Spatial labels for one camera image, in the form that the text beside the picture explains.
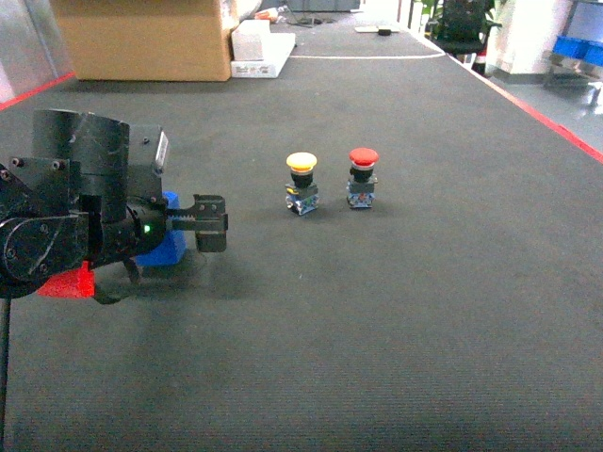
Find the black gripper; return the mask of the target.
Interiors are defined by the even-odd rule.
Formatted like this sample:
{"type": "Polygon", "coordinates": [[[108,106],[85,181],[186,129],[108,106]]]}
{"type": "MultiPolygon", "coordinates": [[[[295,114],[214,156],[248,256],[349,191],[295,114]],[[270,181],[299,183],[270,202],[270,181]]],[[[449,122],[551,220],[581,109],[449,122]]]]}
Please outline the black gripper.
{"type": "Polygon", "coordinates": [[[105,122],[90,128],[82,146],[79,206],[89,213],[91,267],[122,262],[130,283],[139,284],[133,258],[160,245],[167,218],[172,230],[195,233],[198,252],[226,251],[222,196],[194,194],[190,207],[167,209],[161,176],[169,140],[161,126],[105,122]]]}

